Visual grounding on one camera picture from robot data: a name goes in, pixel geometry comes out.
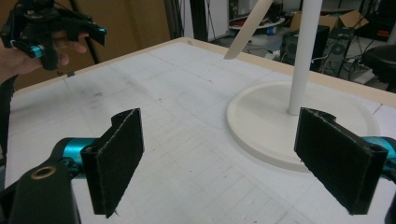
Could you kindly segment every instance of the floor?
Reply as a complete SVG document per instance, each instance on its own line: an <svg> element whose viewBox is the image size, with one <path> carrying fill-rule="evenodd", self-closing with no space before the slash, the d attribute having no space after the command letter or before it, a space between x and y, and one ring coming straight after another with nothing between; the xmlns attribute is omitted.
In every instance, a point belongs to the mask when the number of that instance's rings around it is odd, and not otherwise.
<svg viewBox="0 0 396 224"><path fill-rule="evenodd" d="M271 60L279 60L279 58L277 58L275 55L276 50L281 46L283 34L288 31L288 28L283 28L282 30L277 31L277 34L274 36L254 35L247 43L243 51L245 53L254 54ZM227 35L221 39L218 39L216 43L228 48L233 43L233 40L233 36ZM385 44L387 44L387 42L355 36L349 46L346 58L355 58L361 55L361 53L367 49ZM345 63L344 68L341 69L339 77L380 90L385 90L388 86L388 84L380 82L371 72L371 70L364 65L352 65L352 63Z"/></svg>

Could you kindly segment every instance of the white stand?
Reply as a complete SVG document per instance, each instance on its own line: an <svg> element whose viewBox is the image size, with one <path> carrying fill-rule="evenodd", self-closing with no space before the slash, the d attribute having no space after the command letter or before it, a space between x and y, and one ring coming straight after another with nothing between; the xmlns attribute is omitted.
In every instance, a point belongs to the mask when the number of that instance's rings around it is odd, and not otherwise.
<svg viewBox="0 0 396 224"><path fill-rule="evenodd" d="M319 86L309 85L305 92L321 4L321 0L304 1L292 83L248 88L236 95L227 109L231 133L247 152L275 166L301 172L307 169L294 152L294 141L302 106L336 116L339 124L357 135L378 135L374 117L358 102Z"/></svg>

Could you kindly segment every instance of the white table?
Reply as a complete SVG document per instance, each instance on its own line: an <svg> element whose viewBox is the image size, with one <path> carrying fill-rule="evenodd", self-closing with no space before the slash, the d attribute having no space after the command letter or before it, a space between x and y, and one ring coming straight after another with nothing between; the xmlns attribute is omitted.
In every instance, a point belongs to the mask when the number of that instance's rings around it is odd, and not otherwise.
<svg viewBox="0 0 396 224"><path fill-rule="evenodd" d="M313 175L246 153L225 111L241 90L291 81L292 67L180 38L17 92L6 185L44 161L65 137L99 137L110 118L140 107L146 152L110 219L95 216L85 180L73 180L82 223L383 223L396 187L380 179L367 216L350 216ZM312 74L356 98L381 134L396 138L396 95Z"/></svg>

